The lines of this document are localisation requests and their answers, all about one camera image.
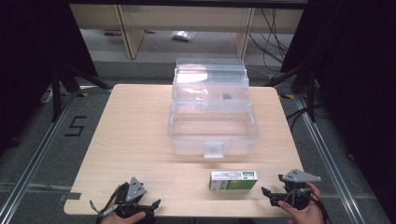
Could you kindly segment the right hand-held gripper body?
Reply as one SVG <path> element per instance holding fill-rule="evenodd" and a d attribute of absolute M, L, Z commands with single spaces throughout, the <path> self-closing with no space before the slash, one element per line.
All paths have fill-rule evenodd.
<path fill-rule="evenodd" d="M 298 169 L 292 169 L 284 175 L 279 175 L 278 179 L 284 183 L 286 191 L 280 200 L 298 210 L 305 209 L 311 200 L 312 190 L 307 186 L 307 183 L 321 181 L 320 176 L 311 175 Z"/>

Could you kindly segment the person's left hand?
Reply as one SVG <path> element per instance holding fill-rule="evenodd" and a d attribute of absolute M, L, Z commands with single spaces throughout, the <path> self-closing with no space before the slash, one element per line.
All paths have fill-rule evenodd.
<path fill-rule="evenodd" d="M 145 212 L 139 212 L 131 217 L 122 218 L 117 214 L 112 213 L 104 218 L 102 218 L 99 224 L 136 224 L 146 216 Z"/>

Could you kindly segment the person's right hand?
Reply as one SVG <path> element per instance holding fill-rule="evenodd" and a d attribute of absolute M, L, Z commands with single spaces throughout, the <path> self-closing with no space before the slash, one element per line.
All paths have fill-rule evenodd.
<path fill-rule="evenodd" d="M 321 192 L 310 182 L 307 182 L 306 185 L 312 191 L 313 201 L 310 201 L 305 209 L 298 210 L 283 201 L 277 202 L 280 208 L 290 215 L 286 224 L 325 224 L 321 209 L 318 206 Z"/>

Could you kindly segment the green and white carton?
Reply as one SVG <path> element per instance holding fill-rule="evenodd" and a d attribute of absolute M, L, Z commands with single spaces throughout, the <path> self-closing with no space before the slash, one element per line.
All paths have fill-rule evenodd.
<path fill-rule="evenodd" d="M 211 172 L 209 178 L 210 190 L 240 190 L 252 189 L 258 181 L 255 171 L 221 171 Z"/>

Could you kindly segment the black metal stand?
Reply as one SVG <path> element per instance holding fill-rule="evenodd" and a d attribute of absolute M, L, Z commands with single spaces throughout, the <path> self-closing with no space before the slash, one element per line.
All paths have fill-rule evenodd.
<path fill-rule="evenodd" d="M 78 93 L 80 91 L 80 86 L 75 80 L 75 77 L 82 77 L 83 79 L 91 82 L 92 84 L 103 90 L 112 89 L 111 85 L 106 84 L 97 76 L 92 76 L 89 73 L 86 73 L 71 64 L 64 62 L 55 63 L 51 72 L 53 102 L 53 116 L 51 120 L 52 122 L 59 118 L 62 112 L 60 92 L 61 85 L 64 85 L 66 90 L 71 93 Z"/>
<path fill-rule="evenodd" d="M 293 76 L 296 76 L 291 87 L 293 92 L 299 93 L 302 92 L 304 88 L 307 88 L 307 103 L 306 107 L 303 108 L 303 111 L 307 113 L 312 122 L 315 122 L 315 76 L 308 61 L 300 63 L 296 67 L 284 73 L 282 76 L 271 80 L 269 83 L 265 84 L 265 87 L 274 87 Z"/>

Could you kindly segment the clear plastic storage box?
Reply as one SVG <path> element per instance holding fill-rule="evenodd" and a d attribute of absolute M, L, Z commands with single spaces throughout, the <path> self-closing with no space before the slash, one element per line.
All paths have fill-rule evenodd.
<path fill-rule="evenodd" d="M 244 62 L 178 59 L 167 135 L 177 155 L 247 155 L 260 130 Z"/>

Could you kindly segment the black curtain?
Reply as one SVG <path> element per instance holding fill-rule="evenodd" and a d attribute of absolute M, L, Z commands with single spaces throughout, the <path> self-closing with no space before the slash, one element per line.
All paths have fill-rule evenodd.
<path fill-rule="evenodd" d="M 314 74 L 347 148 L 396 223 L 396 0 L 307 0 L 284 71 L 303 61 L 331 19 Z"/>
<path fill-rule="evenodd" d="M 0 156 L 51 83 L 54 68 L 97 75 L 70 0 L 0 0 Z"/>

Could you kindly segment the clear plastic bag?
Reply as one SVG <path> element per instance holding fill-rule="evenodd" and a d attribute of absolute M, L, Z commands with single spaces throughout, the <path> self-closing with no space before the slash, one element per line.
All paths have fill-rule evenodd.
<path fill-rule="evenodd" d="M 189 42 L 192 41 L 195 36 L 195 32 L 191 31 L 174 31 L 172 33 L 172 39 L 176 41 Z"/>

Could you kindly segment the wooden shelf unit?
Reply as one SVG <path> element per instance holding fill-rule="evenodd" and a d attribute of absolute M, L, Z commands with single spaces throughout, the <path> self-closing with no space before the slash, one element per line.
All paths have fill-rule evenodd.
<path fill-rule="evenodd" d="M 300 9 L 237 7 L 171 7 L 72 4 L 81 29 L 119 30 L 126 55 L 136 57 L 146 30 L 232 33 L 236 55 L 243 59 L 248 34 L 292 35 L 303 15 Z"/>

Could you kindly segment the aluminium floor rail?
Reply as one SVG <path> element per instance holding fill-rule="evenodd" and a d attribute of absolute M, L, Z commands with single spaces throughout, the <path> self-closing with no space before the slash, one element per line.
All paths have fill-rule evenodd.
<path fill-rule="evenodd" d="M 13 218 L 26 190 L 29 187 L 29 184 L 35 176 L 40 164 L 44 160 L 50 148 L 50 145 L 52 144 L 57 132 L 59 131 L 62 123 L 64 122 L 64 118 L 70 105 L 74 103 L 76 97 L 77 94 L 75 92 L 66 94 L 63 105 L 61 106 L 61 112 L 59 116 L 50 124 L 42 141 L 35 150 L 35 153 L 29 160 L 29 163 L 23 170 L 21 177 L 14 185 L 12 191 L 7 197 L 6 202 L 0 210 L 0 224 L 8 224 Z"/>
<path fill-rule="evenodd" d="M 297 106 L 304 111 L 303 118 L 304 123 L 310 132 L 311 137 L 316 145 L 318 150 L 318 154 L 323 160 L 324 166 L 332 180 L 334 188 L 340 198 L 341 203 L 343 204 L 346 214 L 348 215 L 352 224 L 366 224 L 366 220 L 363 217 L 359 206 L 354 199 L 349 187 L 345 179 L 342 177 L 334 158 L 331 155 L 330 150 L 328 149 L 317 124 L 312 120 L 311 116 L 308 114 L 308 105 L 304 101 L 304 98 L 301 95 L 296 95 L 296 104 Z"/>

